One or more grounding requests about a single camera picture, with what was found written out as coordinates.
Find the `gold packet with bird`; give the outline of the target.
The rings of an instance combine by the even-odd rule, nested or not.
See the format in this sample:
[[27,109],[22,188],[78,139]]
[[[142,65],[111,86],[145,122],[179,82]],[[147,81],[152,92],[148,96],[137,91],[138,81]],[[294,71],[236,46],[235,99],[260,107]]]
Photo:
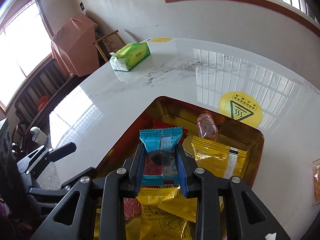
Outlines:
[[185,198],[180,187],[143,187],[136,198],[142,213],[126,220],[127,239],[194,238],[196,198]]

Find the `cyan small snack packet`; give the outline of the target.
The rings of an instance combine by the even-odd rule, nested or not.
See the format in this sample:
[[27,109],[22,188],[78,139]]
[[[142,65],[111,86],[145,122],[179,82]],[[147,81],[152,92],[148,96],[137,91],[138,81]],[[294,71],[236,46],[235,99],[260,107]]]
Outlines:
[[179,184],[175,147],[182,135],[181,127],[144,129],[139,132],[145,148],[142,186],[166,187]]

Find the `pink red cake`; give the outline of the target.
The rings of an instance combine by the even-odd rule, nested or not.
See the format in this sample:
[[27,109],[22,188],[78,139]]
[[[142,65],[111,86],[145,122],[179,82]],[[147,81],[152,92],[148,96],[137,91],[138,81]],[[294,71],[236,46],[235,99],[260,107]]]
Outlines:
[[211,114],[203,113],[197,117],[197,132],[203,139],[217,141],[218,129]]

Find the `pink patterned snack block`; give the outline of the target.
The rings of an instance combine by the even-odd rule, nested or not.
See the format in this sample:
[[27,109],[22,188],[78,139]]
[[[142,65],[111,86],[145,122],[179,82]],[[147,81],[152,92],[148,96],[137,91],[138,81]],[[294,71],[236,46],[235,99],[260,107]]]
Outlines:
[[137,198],[124,198],[124,217],[125,220],[131,220],[142,213],[142,207]]

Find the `round yellow warning sticker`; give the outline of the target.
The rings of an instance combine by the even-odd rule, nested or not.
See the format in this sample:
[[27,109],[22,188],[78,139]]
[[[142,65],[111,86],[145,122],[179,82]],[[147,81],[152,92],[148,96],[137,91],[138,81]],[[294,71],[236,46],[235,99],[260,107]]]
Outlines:
[[257,100],[240,91],[223,94],[218,108],[221,114],[252,127],[258,127],[263,118],[263,111]]

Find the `gold packet with silver strip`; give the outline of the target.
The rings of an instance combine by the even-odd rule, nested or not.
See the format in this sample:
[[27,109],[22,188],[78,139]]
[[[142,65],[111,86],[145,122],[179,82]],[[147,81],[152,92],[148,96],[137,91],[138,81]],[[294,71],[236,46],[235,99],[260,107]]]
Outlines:
[[194,136],[191,141],[197,165],[220,178],[243,178],[247,166],[247,151]]

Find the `pink covered cabinet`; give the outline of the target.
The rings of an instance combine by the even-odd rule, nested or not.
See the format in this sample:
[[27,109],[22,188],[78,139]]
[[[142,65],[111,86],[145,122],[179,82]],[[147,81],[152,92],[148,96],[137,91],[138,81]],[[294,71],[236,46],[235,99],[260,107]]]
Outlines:
[[53,36],[52,55],[65,77],[82,77],[99,69],[98,52],[93,45],[98,25],[84,14],[77,14]]

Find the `green tissue pack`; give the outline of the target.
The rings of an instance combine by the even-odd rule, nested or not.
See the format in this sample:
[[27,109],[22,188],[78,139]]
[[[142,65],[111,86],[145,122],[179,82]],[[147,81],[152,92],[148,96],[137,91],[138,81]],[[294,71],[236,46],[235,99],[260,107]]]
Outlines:
[[129,43],[117,52],[110,53],[109,62],[113,70],[129,72],[150,54],[150,49],[146,42]]

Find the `clear bag orange crackers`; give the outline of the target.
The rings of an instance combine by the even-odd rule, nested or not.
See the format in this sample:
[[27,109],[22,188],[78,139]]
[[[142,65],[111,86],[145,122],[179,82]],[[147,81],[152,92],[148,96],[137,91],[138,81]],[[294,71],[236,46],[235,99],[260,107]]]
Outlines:
[[314,206],[320,202],[320,159],[312,162]]

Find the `red snack packet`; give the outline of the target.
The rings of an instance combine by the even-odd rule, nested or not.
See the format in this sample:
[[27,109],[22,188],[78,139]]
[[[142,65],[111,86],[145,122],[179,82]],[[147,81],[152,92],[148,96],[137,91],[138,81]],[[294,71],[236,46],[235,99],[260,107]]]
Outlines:
[[182,144],[188,130],[155,120],[150,129],[139,132],[140,141],[146,150],[144,175],[171,178],[177,175],[175,147]]

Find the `dark wooden bench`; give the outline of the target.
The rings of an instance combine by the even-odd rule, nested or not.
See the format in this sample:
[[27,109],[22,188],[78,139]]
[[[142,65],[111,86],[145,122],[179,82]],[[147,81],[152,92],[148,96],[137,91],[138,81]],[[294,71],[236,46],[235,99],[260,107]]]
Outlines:
[[61,100],[86,78],[86,75],[65,76],[51,56],[31,72],[14,97],[19,123],[11,138],[22,153],[27,153],[33,144],[30,129],[40,128]]

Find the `small bamboo chair left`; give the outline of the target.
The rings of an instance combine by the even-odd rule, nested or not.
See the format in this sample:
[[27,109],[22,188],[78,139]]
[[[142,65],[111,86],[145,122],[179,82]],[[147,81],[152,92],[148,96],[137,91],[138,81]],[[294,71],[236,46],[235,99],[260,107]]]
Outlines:
[[92,43],[100,53],[102,59],[108,62],[111,58],[111,53],[116,53],[118,50],[126,46],[126,42],[119,34],[119,30],[115,30],[107,35],[104,35]]

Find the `yellow edge sticker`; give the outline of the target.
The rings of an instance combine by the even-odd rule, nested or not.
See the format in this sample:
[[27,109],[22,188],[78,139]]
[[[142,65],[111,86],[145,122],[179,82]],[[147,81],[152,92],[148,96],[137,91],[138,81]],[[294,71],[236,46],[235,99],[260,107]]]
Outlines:
[[151,38],[147,40],[148,43],[167,43],[171,41],[172,38],[169,37],[156,37],[156,38]]

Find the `wall switch plate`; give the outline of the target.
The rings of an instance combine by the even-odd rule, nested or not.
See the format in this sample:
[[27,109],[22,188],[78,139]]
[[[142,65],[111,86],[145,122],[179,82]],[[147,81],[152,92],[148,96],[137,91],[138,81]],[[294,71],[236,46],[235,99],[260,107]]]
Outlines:
[[80,3],[80,8],[82,11],[84,11],[84,9],[85,9],[84,4],[82,2]]

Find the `white handheld device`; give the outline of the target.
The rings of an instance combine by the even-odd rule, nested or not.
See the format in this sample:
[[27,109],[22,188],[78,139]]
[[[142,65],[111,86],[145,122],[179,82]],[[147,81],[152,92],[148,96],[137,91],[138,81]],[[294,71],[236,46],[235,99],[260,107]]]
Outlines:
[[32,134],[32,141],[37,143],[38,145],[45,145],[47,142],[47,135],[39,128],[39,127],[32,127],[30,129]]

